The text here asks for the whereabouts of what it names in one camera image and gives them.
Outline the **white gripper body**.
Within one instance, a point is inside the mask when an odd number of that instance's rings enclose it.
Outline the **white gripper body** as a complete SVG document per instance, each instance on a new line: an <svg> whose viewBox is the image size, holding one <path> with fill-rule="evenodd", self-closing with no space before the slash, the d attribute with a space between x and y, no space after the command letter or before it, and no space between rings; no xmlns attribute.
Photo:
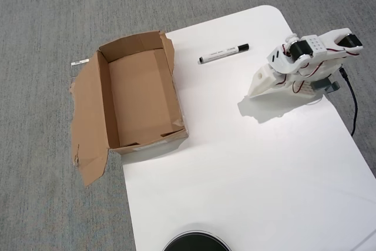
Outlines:
<svg viewBox="0 0 376 251"><path fill-rule="evenodd" d="M286 85L286 74L271 70L271 89L280 89Z"/></svg>

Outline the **white fixed gripper finger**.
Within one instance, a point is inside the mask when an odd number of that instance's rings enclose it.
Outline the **white fixed gripper finger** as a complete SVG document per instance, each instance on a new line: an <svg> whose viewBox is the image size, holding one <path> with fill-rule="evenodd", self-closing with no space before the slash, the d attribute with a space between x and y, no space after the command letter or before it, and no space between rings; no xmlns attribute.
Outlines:
<svg viewBox="0 0 376 251"><path fill-rule="evenodd" d="M273 86L274 71L270 65L262 66L253 76L247 95L254 97L261 95Z"/></svg>

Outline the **white moving gripper finger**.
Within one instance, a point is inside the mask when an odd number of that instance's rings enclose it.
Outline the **white moving gripper finger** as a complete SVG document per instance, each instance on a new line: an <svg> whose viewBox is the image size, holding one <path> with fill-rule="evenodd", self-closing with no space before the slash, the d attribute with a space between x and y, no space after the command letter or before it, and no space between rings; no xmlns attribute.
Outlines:
<svg viewBox="0 0 376 251"><path fill-rule="evenodd" d="M260 94L258 94L258 96L262 96L262 95L268 95L268 94L274 94L274 93L280 93L280 92L285 92L289 90L289 88L286 88L286 87L281 87L281 88L271 88L271 89L268 89L266 90L265 92L262 92Z"/></svg>

